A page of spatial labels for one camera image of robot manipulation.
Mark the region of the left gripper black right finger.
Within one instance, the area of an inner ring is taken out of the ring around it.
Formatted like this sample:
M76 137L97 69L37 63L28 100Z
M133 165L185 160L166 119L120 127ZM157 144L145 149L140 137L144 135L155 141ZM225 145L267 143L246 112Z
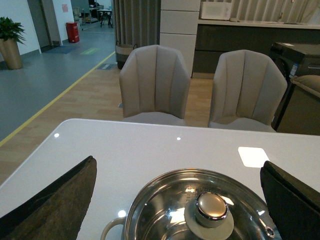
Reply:
M271 161L260 169L269 215L283 240L320 238L320 193Z

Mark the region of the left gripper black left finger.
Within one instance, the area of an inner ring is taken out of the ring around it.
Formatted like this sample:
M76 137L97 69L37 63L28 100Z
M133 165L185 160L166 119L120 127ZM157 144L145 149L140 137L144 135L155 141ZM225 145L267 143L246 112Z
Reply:
M97 177L88 156L0 219L2 240L75 240L87 214Z

